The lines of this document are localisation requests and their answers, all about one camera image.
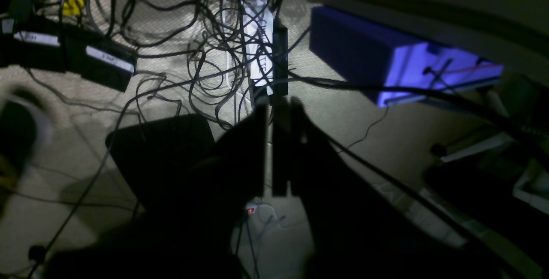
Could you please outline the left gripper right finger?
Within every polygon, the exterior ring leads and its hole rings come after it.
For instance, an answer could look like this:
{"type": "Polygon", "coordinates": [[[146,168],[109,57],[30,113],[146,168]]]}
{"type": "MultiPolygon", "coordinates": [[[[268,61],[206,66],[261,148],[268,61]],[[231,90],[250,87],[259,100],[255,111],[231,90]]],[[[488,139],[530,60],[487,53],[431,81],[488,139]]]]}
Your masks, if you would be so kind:
{"type": "Polygon", "coordinates": [[[273,195],[299,197],[314,241],[308,279],[500,279],[489,256],[414,226],[353,171],[300,101],[273,103],[273,195]]]}

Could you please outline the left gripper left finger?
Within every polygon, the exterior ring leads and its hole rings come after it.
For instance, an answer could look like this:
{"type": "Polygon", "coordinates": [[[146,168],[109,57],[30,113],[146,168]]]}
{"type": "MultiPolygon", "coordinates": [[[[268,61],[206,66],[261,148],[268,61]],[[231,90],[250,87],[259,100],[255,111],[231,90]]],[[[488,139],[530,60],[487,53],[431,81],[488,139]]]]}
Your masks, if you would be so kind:
{"type": "Polygon", "coordinates": [[[160,203],[90,246],[53,254],[45,279],[239,279],[229,246],[263,190],[266,122],[266,105],[257,105],[160,203]]]}

